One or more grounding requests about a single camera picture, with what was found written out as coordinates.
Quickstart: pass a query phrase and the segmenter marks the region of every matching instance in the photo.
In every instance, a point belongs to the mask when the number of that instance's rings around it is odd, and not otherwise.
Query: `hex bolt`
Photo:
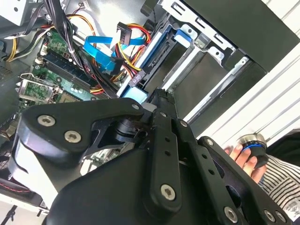
[[[276,211],[276,215],[277,215],[284,223],[286,223],[285,217],[284,217],[280,212]]]
[[[211,145],[211,146],[213,146],[213,145],[214,145],[214,142],[212,142],[212,140],[211,140],[211,139],[206,139],[206,142],[207,142],[207,144],[209,144],[209,145]]]
[[[132,104],[131,106],[132,106],[134,109],[137,109],[137,110],[140,109],[140,107],[137,106],[136,104]]]
[[[163,197],[165,197],[169,201],[173,201],[176,197],[176,193],[170,185],[163,184],[160,187],[160,191],[161,191],[161,194],[163,195]]]
[[[37,121],[44,127],[51,127],[55,124],[55,118],[49,115],[41,115],[37,118]]]
[[[185,121],[182,120],[182,121],[180,121],[180,123],[181,123],[182,126],[188,127],[188,124]]]
[[[166,115],[164,112],[160,112],[160,114],[161,114],[163,117],[167,117],[167,115]]]
[[[272,222],[275,222],[275,218],[274,216],[272,215],[272,213],[270,213],[269,211],[267,210],[264,210],[264,214],[266,214],[267,218],[272,221]]]
[[[226,217],[234,224],[236,224],[238,222],[238,216],[236,215],[236,213],[233,211],[232,208],[226,206],[224,208],[224,213],[225,213]]]
[[[69,130],[65,133],[65,140],[70,143],[79,143],[81,141],[81,135],[74,130]]]

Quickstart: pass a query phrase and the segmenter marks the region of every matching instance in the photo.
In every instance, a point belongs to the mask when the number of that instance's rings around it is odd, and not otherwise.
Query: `red wire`
[[[139,27],[139,26],[134,26],[134,25],[130,25],[128,26],[129,28],[137,28],[140,29],[141,31],[143,31],[143,33],[145,33],[145,35],[147,36],[147,41],[146,43],[149,44],[151,41],[151,36],[149,34],[149,32],[144,28],[144,27]]]
[[[104,91],[102,90],[102,91],[99,91],[99,92],[93,92],[92,94],[93,95],[99,95],[99,94],[102,94]]]
[[[18,192],[18,193],[27,193],[27,192],[31,192],[31,191],[19,191],[19,190],[15,190],[15,189],[12,189],[12,188],[10,188],[10,187],[8,187],[8,186],[5,186],[4,184],[1,184],[1,183],[0,183],[0,186],[4,187],[4,188],[6,188],[6,189],[8,189],[8,190],[10,190],[10,191],[14,191],[14,192]]]

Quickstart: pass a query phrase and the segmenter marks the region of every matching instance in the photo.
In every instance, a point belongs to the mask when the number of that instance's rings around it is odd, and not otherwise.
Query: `cable bundle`
[[[73,60],[80,69],[84,69],[83,62],[76,52],[73,41],[73,27],[72,23],[67,18],[65,12],[60,6],[60,0],[44,0],[44,5],[51,17],[52,23],[56,28],[61,38],[67,43],[69,52]]]

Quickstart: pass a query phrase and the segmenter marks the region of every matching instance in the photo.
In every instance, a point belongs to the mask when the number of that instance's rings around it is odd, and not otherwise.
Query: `finger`
[[[251,175],[251,178],[256,182],[256,183],[258,183],[261,179],[262,179],[262,177],[263,177],[263,175],[264,175],[264,173],[267,171],[267,166],[266,165],[264,165],[264,166],[262,166],[262,167],[259,167],[259,168],[257,168],[257,169],[255,169],[254,171],[253,171],[253,173],[252,173],[252,175]]]
[[[233,150],[232,152],[230,153],[230,157],[235,161],[239,154],[240,154],[240,151],[242,151],[242,148],[243,146],[241,144],[238,144]]]
[[[238,158],[235,160],[235,162],[241,167],[244,167],[244,164],[246,163],[246,161],[248,160],[249,156],[251,155],[251,150],[250,149],[246,149],[244,150],[239,156]]]
[[[254,167],[256,166],[256,163],[257,163],[257,158],[255,156],[251,157],[249,161],[245,163],[243,170],[246,172],[246,174],[251,176]]]

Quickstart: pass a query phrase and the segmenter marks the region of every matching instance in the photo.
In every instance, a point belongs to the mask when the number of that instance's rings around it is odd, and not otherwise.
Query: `green circuit board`
[[[50,31],[48,33],[51,35],[46,38],[46,40],[48,40],[47,47],[60,54],[64,58],[69,59],[70,54],[68,53],[68,47],[66,43],[61,39],[60,35],[54,31]]]

